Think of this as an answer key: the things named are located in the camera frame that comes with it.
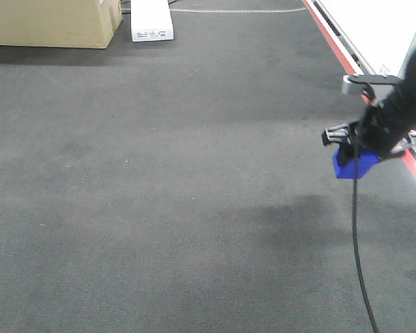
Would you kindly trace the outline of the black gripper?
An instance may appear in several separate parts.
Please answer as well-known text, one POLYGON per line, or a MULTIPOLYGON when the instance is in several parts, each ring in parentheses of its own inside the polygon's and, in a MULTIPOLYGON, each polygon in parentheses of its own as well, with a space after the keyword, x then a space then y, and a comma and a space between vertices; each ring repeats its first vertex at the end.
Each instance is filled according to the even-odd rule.
MULTIPOLYGON (((354 159, 358 122, 352 121, 323 130, 322 144, 338 144, 338 165, 354 159)), ((361 146, 377 155, 391 151, 416 126, 416 49, 406 65, 404 79, 380 104, 369 107, 358 128, 361 146)))

